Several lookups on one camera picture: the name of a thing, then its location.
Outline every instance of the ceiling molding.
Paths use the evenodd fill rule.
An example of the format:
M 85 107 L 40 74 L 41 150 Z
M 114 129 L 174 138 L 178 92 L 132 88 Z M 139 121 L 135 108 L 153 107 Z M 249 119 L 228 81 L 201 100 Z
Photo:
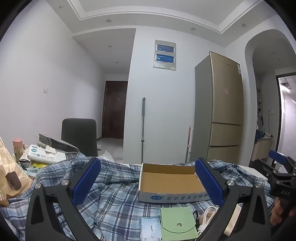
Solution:
M 113 14 L 152 14 L 184 20 L 190 23 L 203 26 L 219 34 L 223 34 L 237 20 L 239 20 L 242 16 L 244 16 L 247 12 L 249 12 L 251 9 L 257 6 L 263 0 L 244 0 L 231 14 L 229 14 L 229 16 L 220 25 L 214 24 L 203 18 L 199 18 L 188 13 L 160 7 L 116 6 L 85 12 L 79 0 L 67 1 L 79 20 L 95 18 L 98 16 L 108 16 Z
M 120 26 L 109 26 L 109 27 L 92 28 L 92 29 L 88 29 L 88 30 L 76 32 L 76 33 L 72 34 L 71 37 L 73 37 L 75 39 L 75 36 L 79 36 L 79 35 L 83 35 L 83 34 L 88 34 L 88 33 L 92 33 L 92 32 L 97 32 L 97 31 L 101 31 L 101 30 L 119 29 L 119 28 L 135 28 L 136 29 L 137 27 L 138 26 L 136 26 L 136 25 L 120 25 Z
M 235 10 L 229 14 L 224 21 L 219 25 L 220 33 L 224 33 L 228 28 L 230 28 L 236 21 L 238 21 L 242 16 L 244 16 L 251 9 L 256 7 L 263 0 L 244 0 Z

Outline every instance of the chocolate bar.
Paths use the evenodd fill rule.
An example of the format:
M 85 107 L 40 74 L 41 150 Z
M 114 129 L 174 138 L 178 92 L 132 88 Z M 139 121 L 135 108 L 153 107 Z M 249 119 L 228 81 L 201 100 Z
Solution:
M 22 187 L 20 180 L 15 171 L 7 173 L 6 180 L 12 185 L 14 190 L 19 190 Z

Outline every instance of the open cardboard box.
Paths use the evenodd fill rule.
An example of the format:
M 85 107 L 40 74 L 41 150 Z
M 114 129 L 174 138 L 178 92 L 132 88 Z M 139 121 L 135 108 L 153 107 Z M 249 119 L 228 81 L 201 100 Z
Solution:
M 140 202 L 183 203 L 209 200 L 194 167 L 143 163 L 139 192 Z

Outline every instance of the blue plaid fabric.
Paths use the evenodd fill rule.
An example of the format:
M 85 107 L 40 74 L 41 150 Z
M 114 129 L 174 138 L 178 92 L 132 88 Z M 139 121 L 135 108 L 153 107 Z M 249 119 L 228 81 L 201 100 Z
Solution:
M 0 208 L 2 215 L 20 240 L 25 240 L 26 216 L 35 184 L 58 185 L 63 179 L 70 179 L 76 171 L 82 169 L 89 159 L 79 153 L 76 156 L 69 156 L 65 161 L 41 169 L 27 191 L 17 198 L 9 199 L 9 206 Z M 140 218 L 160 216 L 161 207 L 191 206 L 192 212 L 196 210 L 200 216 L 207 207 L 212 205 L 210 200 L 163 205 L 139 202 L 137 193 L 140 166 L 130 165 L 128 167 L 106 160 L 101 160 L 101 164 L 101 172 L 86 200 L 77 207 L 88 226 L 100 240 L 140 240 Z M 193 166 L 194 163 L 179 165 Z M 258 178 L 234 164 L 213 160 L 210 165 L 213 169 L 218 170 L 224 178 L 231 179 L 238 185 L 262 184 L 267 204 L 268 206 L 272 205 L 274 198 L 268 194 L 270 186 L 266 180 Z M 58 204 L 55 205 L 55 210 L 65 234 L 75 239 Z

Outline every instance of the chair backrest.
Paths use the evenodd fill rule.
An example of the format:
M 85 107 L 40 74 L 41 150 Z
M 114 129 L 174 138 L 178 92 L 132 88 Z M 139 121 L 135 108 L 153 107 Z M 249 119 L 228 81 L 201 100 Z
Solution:
M 61 139 L 76 146 L 86 156 L 98 156 L 94 119 L 64 119 Z

